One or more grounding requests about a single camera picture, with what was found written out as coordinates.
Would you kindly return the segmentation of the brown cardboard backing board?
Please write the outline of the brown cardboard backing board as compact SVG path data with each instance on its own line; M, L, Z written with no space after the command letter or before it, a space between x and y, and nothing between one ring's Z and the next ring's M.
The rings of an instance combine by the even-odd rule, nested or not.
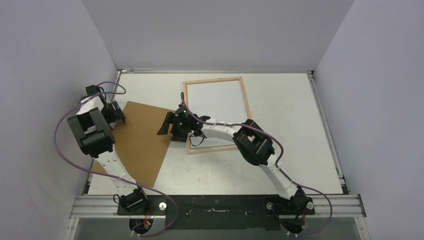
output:
M168 112L128 101L123 108L125 123L119 121L113 129L116 153L138 184L153 187L156 182L172 137L157 134Z

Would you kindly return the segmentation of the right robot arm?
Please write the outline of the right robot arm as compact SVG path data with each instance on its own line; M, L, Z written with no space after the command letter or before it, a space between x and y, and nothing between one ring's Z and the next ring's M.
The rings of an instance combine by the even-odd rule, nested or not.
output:
M290 215L313 211L312 199L306 196L302 187L281 172L276 166L277 157L272 138L252 119L243 123L227 123L210 116L191 113L184 105L175 112L169 111L157 132L158 135L172 135L172 141L184 142L189 134L203 139L215 138L232 142L243 158L251 165L258 166L273 183L277 194L283 198L282 207Z

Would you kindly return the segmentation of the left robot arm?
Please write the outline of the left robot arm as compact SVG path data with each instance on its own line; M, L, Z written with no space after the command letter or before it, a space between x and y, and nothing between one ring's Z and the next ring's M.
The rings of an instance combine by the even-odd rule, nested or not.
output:
M151 209L151 204L115 150L112 124L124 123L126 117L119 104L103 93L101 86L90 85L85 90L80 109L67 119L75 140L84 155L92 157L112 176L118 206L129 214L144 215Z

